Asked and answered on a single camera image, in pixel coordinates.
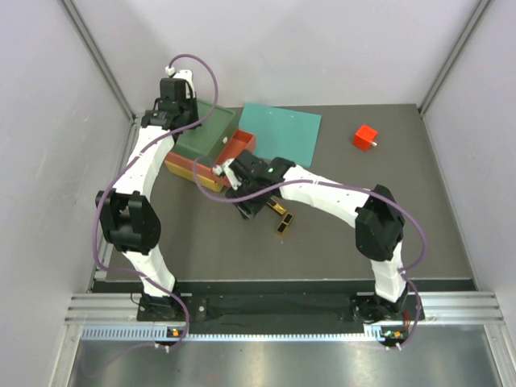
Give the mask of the yellow bottom drawer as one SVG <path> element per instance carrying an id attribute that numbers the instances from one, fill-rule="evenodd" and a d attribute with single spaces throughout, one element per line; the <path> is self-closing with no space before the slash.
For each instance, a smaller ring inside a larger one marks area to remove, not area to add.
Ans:
<path id="1" fill-rule="evenodd" d="M 224 184 L 220 181 L 210 181 L 209 189 L 213 190 L 216 193 L 220 193 L 224 189 Z"/>

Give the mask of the green top drawer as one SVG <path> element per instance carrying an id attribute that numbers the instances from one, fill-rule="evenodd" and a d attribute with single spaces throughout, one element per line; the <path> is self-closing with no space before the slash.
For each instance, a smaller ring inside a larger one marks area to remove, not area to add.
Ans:
<path id="1" fill-rule="evenodd" d="M 210 151 L 213 160 L 221 160 L 238 128 L 238 115 L 233 109 L 216 110 L 212 116 L 215 124 L 214 146 Z"/>

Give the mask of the three-tier drawer organizer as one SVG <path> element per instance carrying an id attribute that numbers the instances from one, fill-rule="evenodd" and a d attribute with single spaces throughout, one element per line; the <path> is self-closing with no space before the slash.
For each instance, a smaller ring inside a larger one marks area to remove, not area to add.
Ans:
<path id="1" fill-rule="evenodd" d="M 223 106 L 217 106 L 214 110 L 226 110 Z M 212 115 L 199 127 L 181 133 L 173 150 L 166 156 L 164 164 L 167 170 L 186 180 L 194 181 L 193 161 L 199 156 L 206 156 L 197 164 L 199 180 L 205 188 L 209 189 L 208 168 L 215 162 L 210 156 L 214 146 L 215 124 Z"/>

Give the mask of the gold black lipstick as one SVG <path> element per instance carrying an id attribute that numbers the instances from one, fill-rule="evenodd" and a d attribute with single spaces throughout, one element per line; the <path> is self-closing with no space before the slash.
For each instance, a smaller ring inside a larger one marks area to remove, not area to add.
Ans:
<path id="1" fill-rule="evenodd" d="M 287 212 L 286 208 L 284 208 L 279 202 L 272 199 L 267 201 L 267 206 L 280 216 L 284 216 Z"/>
<path id="2" fill-rule="evenodd" d="M 277 234 L 283 235 L 292 221 L 293 215 L 291 213 L 286 213 L 283 219 L 281 220 L 279 226 L 277 227 Z"/>

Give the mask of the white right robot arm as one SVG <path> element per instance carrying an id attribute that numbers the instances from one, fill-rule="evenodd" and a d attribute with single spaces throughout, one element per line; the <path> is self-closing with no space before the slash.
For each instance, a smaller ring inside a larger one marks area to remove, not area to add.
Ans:
<path id="1" fill-rule="evenodd" d="M 359 253 L 367 258 L 374 274 L 374 293 L 352 298 L 356 319 L 376 323 L 393 319 L 406 308 L 408 292 L 402 267 L 405 219 L 392 206 L 393 197 L 383 185 L 357 192 L 309 172 L 291 160 L 276 157 L 267 162 L 249 151 L 214 167 L 226 177 L 227 198 L 246 219 L 254 218 L 271 197 L 300 202 L 344 221 L 355 231 Z"/>

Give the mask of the red drawer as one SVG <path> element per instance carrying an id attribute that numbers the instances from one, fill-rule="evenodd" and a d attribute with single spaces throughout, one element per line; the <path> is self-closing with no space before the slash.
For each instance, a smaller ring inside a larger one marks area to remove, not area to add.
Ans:
<path id="1" fill-rule="evenodd" d="M 230 145 L 227 149 L 227 152 L 223 154 L 223 157 L 221 160 L 215 161 L 215 164 L 221 164 L 223 161 L 230 159 L 230 158 L 236 158 L 243 150 L 248 150 L 250 152 L 254 152 L 256 149 L 256 137 L 248 133 L 246 131 L 242 131 L 238 129 L 234 136 L 232 137 L 232 140 L 230 141 Z M 213 173 L 211 168 L 208 168 L 208 179 L 211 181 L 220 181 Z"/>

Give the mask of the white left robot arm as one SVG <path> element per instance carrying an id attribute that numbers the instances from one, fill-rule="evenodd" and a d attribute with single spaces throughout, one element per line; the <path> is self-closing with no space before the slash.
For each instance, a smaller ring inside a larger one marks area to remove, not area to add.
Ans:
<path id="1" fill-rule="evenodd" d="M 160 80 L 160 95 L 141 119 L 127 170 L 108 192 L 95 199 L 105 241 L 127 258 L 142 281 L 137 319 L 173 321 L 183 318 L 183 301 L 173 294 L 176 279 L 159 248 L 161 223 L 150 203 L 152 187 L 178 129 L 198 121 L 193 74 L 173 71 Z"/>

